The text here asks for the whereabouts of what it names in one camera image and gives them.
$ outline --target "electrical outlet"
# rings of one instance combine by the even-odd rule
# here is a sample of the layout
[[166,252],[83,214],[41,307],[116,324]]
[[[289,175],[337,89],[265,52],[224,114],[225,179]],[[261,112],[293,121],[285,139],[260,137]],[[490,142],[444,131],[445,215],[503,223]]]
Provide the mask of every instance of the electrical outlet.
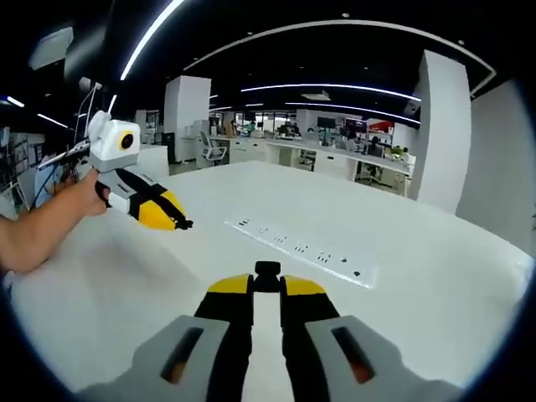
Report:
[[305,236],[295,236],[273,223],[263,223],[255,218],[229,219],[225,223],[256,241],[308,265],[322,269],[338,278],[371,289],[375,286],[379,268],[355,251],[338,248],[333,237],[326,243],[313,244]]

